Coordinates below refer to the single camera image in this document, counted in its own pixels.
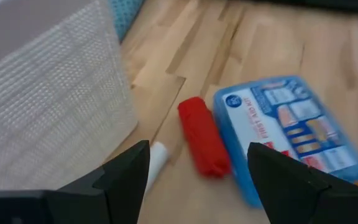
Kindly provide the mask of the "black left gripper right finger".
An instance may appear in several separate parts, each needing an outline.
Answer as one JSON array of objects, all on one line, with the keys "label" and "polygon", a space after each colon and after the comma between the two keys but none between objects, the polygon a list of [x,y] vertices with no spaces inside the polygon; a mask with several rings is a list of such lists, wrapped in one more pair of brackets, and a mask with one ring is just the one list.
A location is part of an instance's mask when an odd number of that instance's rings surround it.
[{"label": "black left gripper right finger", "polygon": [[358,224],[357,185],[261,143],[250,143],[247,157],[270,223]]}]

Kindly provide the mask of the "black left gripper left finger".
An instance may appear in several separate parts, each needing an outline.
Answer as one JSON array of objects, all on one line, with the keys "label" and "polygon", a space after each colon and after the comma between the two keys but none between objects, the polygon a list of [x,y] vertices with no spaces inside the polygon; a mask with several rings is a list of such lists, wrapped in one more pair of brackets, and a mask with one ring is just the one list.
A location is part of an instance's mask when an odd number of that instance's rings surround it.
[{"label": "black left gripper left finger", "polygon": [[0,190],[0,223],[137,223],[150,164],[141,140],[57,190]]}]

